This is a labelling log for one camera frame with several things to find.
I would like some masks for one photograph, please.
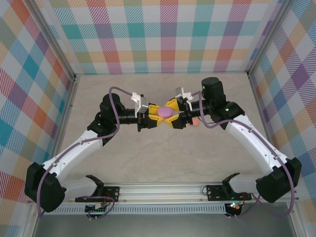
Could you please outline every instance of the purple object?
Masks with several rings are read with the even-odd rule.
[[[170,107],[161,107],[158,109],[158,116],[167,119],[173,115],[173,109]]]

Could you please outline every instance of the small orange object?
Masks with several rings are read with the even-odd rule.
[[[193,119],[192,119],[192,122],[193,122],[192,126],[198,126],[198,125],[199,125],[199,120],[198,120],[198,118],[193,118]]]

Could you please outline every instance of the beige floor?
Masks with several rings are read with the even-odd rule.
[[[227,100],[237,102],[263,133],[257,106],[246,74],[128,74],[81,76],[63,149],[75,141],[93,121],[99,104],[111,86],[143,93],[149,102],[163,106],[174,89],[201,90],[201,80],[218,77]],[[118,92],[127,108],[128,96]],[[123,125],[101,150],[79,164],[68,179],[93,174],[103,182],[212,182],[232,173],[253,174],[259,166],[232,135],[221,128],[199,127],[183,130],[162,124],[137,132],[136,125]]]

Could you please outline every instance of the colorful plaid backdrop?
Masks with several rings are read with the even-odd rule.
[[[74,70],[85,74],[245,71],[281,2],[37,0]]]
[[[302,163],[301,207],[316,231],[316,0],[296,0],[252,83],[271,140]]]
[[[14,237],[27,167],[48,159],[70,80],[22,0],[0,1],[0,236]]]

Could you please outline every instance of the purple disc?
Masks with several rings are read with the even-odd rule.
[[[158,116],[167,119],[173,115],[173,109],[170,107],[160,107],[158,109]]]

